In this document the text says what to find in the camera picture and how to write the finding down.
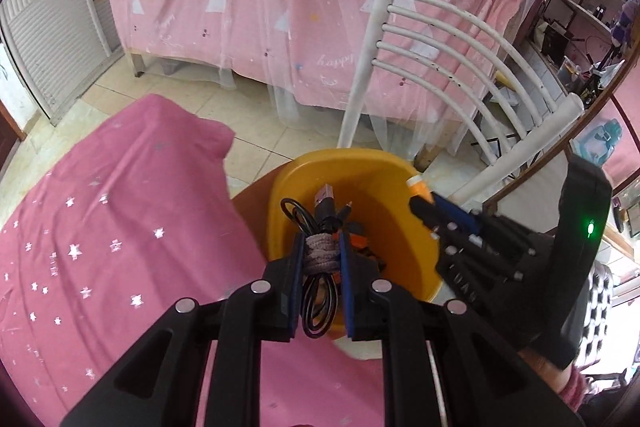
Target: yellow bowl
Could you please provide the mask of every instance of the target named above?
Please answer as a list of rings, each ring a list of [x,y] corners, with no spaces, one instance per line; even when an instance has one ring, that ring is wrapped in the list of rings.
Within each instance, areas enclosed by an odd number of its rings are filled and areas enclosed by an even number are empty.
[[[442,280],[435,270],[438,242],[409,210],[406,181],[416,174],[399,157],[372,149],[327,149],[291,161],[271,190],[269,260],[290,253],[297,231],[282,213],[280,200],[293,198],[312,211],[316,192],[328,183],[334,188],[338,209],[353,201],[349,220],[363,225],[369,248],[386,262],[382,277],[429,301]]]

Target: person's arm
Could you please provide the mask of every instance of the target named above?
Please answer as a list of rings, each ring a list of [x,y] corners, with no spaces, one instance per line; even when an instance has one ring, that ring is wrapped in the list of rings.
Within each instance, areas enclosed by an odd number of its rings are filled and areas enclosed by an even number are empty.
[[[525,347],[518,353],[572,410],[580,407],[587,384],[584,376],[573,364],[561,370],[530,347]]]

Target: wooden bed leg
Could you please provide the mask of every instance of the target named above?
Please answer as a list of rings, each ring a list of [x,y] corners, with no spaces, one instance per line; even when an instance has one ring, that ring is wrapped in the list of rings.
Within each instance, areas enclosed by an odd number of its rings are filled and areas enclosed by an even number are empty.
[[[436,156],[442,152],[442,147],[434,145],[431,150],[427,150],[426,146],[423,146],[420,152],[415,155],[414,167],[418,172],[425,172],[427,167],[431,165],[436,159]]]
[[[142,55],[138,55],[137,53],[125,53],[127,56],[127,60],[129,61],[129,66],[133,70],[133,76],[139,78],[145,72],[145,61],[142,60]]]

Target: white metal chair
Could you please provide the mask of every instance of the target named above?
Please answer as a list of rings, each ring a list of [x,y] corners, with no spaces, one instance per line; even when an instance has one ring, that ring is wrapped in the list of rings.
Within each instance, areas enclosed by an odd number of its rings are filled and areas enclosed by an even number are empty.
[[[537,110],[536,105],[531,100],[527,91],[522,87],[522,84],[518,81],[513,71],[511,71],[497,55],[485,47],[480,42],[476,41],[472,36],[467,35],[465,32],[460,31],[452,25],[449,25],[441,20],[433,17],[425,16],[414,10],[409,10],[399,6],[394,6],[394,0],[375,0],[373,5],[369,22],[365,31],[364,42],[362,50],[360,52],[360,58],[358,60],[356,71],[353,79],[353,85],[351,86],[351,92],[349,95],[349,102],[342,120],[342,127],[340,129],[340,136],[338,138],[338,147],[348,148],[353,142],[353,136],[356,131],[358,120],[362,113],[365,95],[369,87],[373,68],[377,67],[390,73],[395,73],[404,77],[407,80],[418,84],[419,86],[428,89],[435,96],[446,103],[455,113],[460,117],[463,123],[468,126],[471,133],[476,138],[482,151],[487,156],[490,165],[482,172],[480,172],[475,178],[463,185],[462,188],[457,190],[450,198],[458,204],[463,204],[468,200],[471,200],[475,195],[480,193],[485,188],[494,185],[495,183],[505,179],[512,172],[518,171],[518,168],[529,161],[540,150],[548,146],[551,142],[558,139],[559,134],[565,131],[578,117],[583,113],[584,107],[582,101],[576,94],[569,94],[562,103],[558,106],[553,100],[551,95],[542,81],[533,71],[531,66],[527,64],[524,58],[516,51],[516,49],[503,38],[494,28],[489,26],[483,20],[477,16],[457,8],[453,4],[441,1],[441,0],[413,0],[417,2],[423,2],[430,4],[431,6],[438,7],[448,12],[454,13],[460,18],[471,22],[479,30],[488,34],[500,46],[513,58],[515,63],[522,69],[522,71],[531,80],[537,90],[542,94],[542,98],[548,107],[548,114],[545,118],[540,116],[540,112]],[[449,45],[439,42],[433,38],[430,38],[420,33],[414,32],[389,24],[387,22],[389,14],[396,14],[402,17],[419,21],[435,28],[439,28],[447,33],[454,35],[455,37],[466,42],[469,46],[486,57],[491,64],[495,67],[495,70],[500,71],[510,81],[513,89],[517,92],[518,96],[522,100],[522,103],[526,106],[530,112],[531,118],[534,123],[533,129],[527,132],[522,122],[517,117],[513,107],[507,102],[502,93],[498,91],[498,87],[488,77],[487,74],[482,73],[479,68],[472,63],[467,57],[460,54]],[[440,67],[432,60],[418,55],[414,52],[408,51],[399,46],[383,42],[384,34],[390,33],[403,37],[413,39],[415,41],[428,44],[441,52],[449,54],[458,60],[463,66],[468,68],[472,73],[487,87],[489,92],[494,96],[494,100],[500,105],[505,112],[515,132],[518,134],[520,141],[511,146],[507,140],[500,125],[495,120],[495,117],[491,114],[489,109],[482,103],[482,100],[468,87],[462,80],[456,77],[455,74]],[[482,114],[482,117],[486,119],[487,124],[494,131],[495,136],[500,142],[502,155],[497,158],[491,149],[486,138],[482,135],[482,132],[478,126],[473,122],[472,118],[457,104],[448,94],[443,90],[433,86],[425,81],[420,76],[406,71],[403,68],[399,68],[395,65],[389,64],[377,58],[378,50],[386,50],[388,52],[401,55],[413,59],[415,62],[426,66],[430,70],[437,71],[442,76],[446,77],[449,82],[456,84],[474,103],[478,108],[478,111]]]

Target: white louvered door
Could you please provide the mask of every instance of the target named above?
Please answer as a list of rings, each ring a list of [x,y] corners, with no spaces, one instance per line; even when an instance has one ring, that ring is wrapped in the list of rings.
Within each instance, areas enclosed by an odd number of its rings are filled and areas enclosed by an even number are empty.
[[[2,0],[0,6],[6,44],[34,97],[55,124],[111,62],[111,50],[94,22],[93,3]]]

